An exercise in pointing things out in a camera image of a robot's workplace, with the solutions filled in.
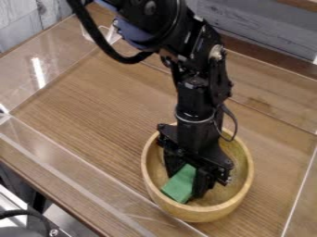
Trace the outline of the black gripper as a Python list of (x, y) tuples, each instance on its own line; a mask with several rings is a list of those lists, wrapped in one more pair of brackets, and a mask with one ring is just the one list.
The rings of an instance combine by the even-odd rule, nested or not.
[(221, 147), (214, 125), (158, 125), (158, 146), (163, 149), (167, 176), (172, 177), (186, 164), (195, 168), (191, 194), (202, 198), (215, 183), (226, 186), (234, 161)]

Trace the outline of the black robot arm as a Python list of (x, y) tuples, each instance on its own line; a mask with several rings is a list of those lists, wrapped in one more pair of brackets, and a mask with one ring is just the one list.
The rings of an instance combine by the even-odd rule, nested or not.
[(158, 145), (170, 177), (187, 165), (195, 168), (190, 194), (200, 198), (217, 183), (227, 184), (234, 168), (219, 145), (233, 88), (221, 35), (186, 0), (95, 2), (114, 12), (123, 39), (158, 54), (172, 72), (176, 124), (158, 125)]

